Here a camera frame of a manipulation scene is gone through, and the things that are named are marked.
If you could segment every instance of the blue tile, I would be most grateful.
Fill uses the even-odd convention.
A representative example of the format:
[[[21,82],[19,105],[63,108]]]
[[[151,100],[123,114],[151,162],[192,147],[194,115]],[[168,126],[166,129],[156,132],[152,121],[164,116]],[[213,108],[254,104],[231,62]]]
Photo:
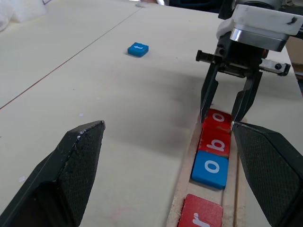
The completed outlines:
[[[136,57],[142,57],[148,52],[148,46],[140,43],[134,43],[127,49],[127,53]]]
[[[228,159],[204,151],[198,151],[192,179],[217,189],[226,186]]]

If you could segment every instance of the red letter block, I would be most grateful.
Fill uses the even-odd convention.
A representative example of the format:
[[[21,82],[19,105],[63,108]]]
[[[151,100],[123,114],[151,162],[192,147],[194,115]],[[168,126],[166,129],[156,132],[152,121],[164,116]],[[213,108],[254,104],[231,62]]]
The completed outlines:
[[[214,155],[228,158],[231,146],[231,136],[228,133],[203,129],[198,151],[206,151]]]
[[[225,133],[231,132],[232,116],[219,110],[209,109],[203,123],[203,128],[221,131]]]
[[[220,205],[188,194],[178,227],[221,227],[222,216]]]

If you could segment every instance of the wooden track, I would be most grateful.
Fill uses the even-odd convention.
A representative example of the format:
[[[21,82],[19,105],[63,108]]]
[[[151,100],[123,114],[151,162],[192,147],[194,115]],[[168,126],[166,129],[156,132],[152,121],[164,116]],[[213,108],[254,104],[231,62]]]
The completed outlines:
[[[225,189],[217,190],[190,179],[201,131],[202,124],[197,123],[183,159],[166,227],[178,225],[183,201],[187,194],[220,204],[223,207],[222,227],[245,227],[246,179],[233,134]]]

